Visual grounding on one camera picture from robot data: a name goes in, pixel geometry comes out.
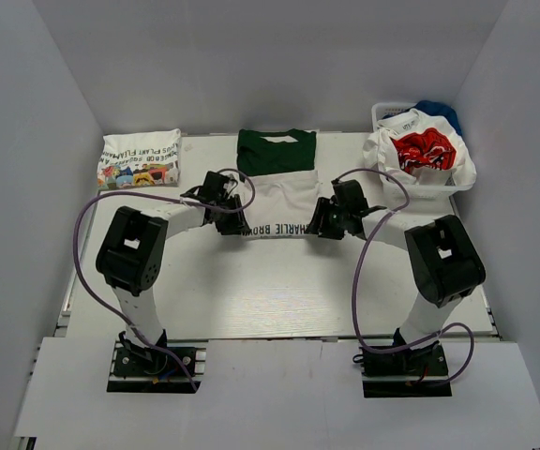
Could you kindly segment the white green raglan t-shirt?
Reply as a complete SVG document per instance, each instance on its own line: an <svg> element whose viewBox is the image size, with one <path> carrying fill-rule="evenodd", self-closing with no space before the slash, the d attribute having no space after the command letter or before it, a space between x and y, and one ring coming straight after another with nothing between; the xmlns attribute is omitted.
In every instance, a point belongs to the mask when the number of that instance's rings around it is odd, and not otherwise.
<svg viewBox="0 0 540 450"><path fill-rule="evenodd" d="M248 180L238 189L247 239L298 238L312 219L320 195L315 168L317 133L292 128L282 132L241 129L237 169Z"/></svg>

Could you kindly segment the white red print t-shirt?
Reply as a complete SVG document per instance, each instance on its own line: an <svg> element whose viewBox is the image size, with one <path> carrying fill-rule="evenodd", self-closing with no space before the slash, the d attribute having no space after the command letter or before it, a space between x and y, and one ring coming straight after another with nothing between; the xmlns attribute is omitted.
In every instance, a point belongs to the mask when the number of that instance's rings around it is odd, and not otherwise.
<svg viewBox="0 0 540 450"><path fill-rule="evenodd" d="M442 115L411 108L382 119L362 150L365 166L404 185L467 187L476 169L463 138Z"/></svg>

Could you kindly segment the blue t-shirt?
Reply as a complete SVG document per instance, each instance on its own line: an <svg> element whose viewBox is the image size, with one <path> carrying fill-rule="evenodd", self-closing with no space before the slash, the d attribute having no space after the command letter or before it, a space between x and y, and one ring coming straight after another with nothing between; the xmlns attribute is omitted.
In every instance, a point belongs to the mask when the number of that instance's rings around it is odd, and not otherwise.
<svg viewBox="0 0 540 450"><path fill-rule="evenodd" d="M463 131L458 120L456 111L449 105L437 101L421 100L413 106L416 110L430 116L442 116L456 131L457 135L463 136Z"/></svg>

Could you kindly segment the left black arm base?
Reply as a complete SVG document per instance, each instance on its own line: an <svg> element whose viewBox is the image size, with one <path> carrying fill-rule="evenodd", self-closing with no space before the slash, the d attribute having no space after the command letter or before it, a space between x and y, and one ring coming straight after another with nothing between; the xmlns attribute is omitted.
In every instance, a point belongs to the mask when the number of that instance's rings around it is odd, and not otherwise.
<svg viewBox="0 0 540 450"><path fill-rule="evenodd" d="M206 348L185 341L169 341L164 352L134 345L119 334L114 342L106 391L124 394L195 394L203 380Z"/></svg>

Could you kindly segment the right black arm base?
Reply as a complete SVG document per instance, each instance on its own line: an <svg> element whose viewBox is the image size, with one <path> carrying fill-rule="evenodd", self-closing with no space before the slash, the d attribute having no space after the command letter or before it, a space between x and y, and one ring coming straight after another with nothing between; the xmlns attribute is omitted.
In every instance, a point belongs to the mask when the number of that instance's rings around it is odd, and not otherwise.
<svg viewBox="0 0 540 450"><path fill-rule="evenodd" d="M449 370L443 346L375 354L360 349L352 362L362 371L364 398L449 398Z"/></svg>

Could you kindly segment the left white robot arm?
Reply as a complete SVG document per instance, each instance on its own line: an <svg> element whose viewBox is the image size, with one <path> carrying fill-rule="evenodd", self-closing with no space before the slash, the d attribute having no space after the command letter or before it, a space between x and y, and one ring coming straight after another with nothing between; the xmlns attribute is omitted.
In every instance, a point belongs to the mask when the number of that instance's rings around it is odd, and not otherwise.
<svg viewBox="0 0 540 450"><path fill-rule="evenodd" d="M208 172L200 186L176 201L153 209L118 208L96 257L96 269L118 299L126 331L124 347L136 352L136 363L157 374L168 363L166 332L158 318L154 284L166 242L179 233L213 225L221 235L249 230L246 204L234 192L237 180L228 170Z"/></svg>

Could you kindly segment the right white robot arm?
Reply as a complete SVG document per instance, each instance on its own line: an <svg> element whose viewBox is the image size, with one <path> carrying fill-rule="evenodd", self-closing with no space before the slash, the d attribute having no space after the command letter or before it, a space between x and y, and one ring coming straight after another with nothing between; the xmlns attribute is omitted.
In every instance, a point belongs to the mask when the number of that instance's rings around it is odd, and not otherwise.
<svg viewBox="0 0 540 450"><path fill-rule="evenodd" d="M391 348L362 347L375 354L393 353L395 366L413 374L426 364L426 348L445 331L454 309L484 283L485 266L459 217L409 221L401 214L410 203L408 195L393 209L371 207L357 181L335 180L332 186L334 194L318 199L305 233L332 240L350 234L365 241L352 283L352 324L358 338L358 285L370 245L383 243L407 252L417 291L412 309L396 329Z"/></svg>

